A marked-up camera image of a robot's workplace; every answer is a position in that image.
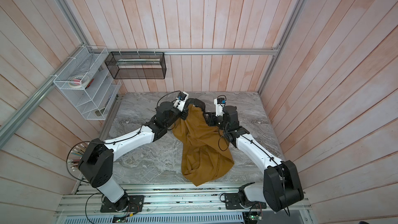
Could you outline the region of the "black leather belt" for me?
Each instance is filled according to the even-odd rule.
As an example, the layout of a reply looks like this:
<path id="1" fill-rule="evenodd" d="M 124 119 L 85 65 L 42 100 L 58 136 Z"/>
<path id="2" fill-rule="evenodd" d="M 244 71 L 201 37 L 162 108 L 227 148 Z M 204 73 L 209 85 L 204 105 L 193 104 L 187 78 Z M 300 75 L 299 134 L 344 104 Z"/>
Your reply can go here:
<path id="1" fill-rule="evenodd" d="M 202 110 L 202 112 L 205 112 L 206 105 L 203 101 L 196 99 L 196 98 L 189 98 L 186 100 L 184 109 L 188 111 L 189 105 L 193 105 L 195 107 L 198 107 Z"/>

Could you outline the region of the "mustard yellow trousers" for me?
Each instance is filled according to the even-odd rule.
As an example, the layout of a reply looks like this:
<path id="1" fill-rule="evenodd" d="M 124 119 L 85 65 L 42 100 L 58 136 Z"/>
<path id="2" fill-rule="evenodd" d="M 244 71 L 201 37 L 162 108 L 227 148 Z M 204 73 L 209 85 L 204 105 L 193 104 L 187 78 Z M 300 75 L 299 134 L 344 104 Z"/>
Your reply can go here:
<path id="1" fill-rule="evenodd" d="M 207 125 L 202 110 L 193 105 L 188 110 L 186 120 L 178 119 L 172 132 L 183 143 L 181 172 L 199 186 L 226 175 L 234 160 L 221 131 Z"/>

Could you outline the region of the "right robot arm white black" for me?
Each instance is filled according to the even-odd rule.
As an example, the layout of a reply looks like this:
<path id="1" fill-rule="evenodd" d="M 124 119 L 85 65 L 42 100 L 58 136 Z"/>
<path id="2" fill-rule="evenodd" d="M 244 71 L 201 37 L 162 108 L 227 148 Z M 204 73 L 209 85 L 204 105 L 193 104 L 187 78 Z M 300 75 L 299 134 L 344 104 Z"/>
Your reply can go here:
<path id="1" fill-rule="evenodd" d="M 238 120 L 237 107 L 226 106 L 225 100 L 215 100 L 216 111 L 205 115 L 206 123 L 218 127 L 227 147 L 233 145 L 246 154 L 263 174 L 262 183 L 247 183 L 236 194 L 241 207 L 266 203 L 273 211 L 284 210 L 304 199 L 304 192 L 296 165 L 273 155 L 242 127 Z"/>

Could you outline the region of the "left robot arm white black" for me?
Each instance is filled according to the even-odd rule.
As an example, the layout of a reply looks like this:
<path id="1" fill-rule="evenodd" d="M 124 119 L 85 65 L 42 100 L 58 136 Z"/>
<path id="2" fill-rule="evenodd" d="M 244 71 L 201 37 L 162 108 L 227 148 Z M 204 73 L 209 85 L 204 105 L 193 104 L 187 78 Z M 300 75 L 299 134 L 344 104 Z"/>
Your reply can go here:
<path id="1" fill-rule="evenodd" d="M 78 170 L 106 200 L 122 211 L 129 202 L 125 190 L 113 177 L 113 163 L 132 150 L 159 140 L 181 117 L 186 117 L 186 99 L 162 102 L 156 114 L 137 130 L 111 140 L 93 140 L 78 164 Z"/>

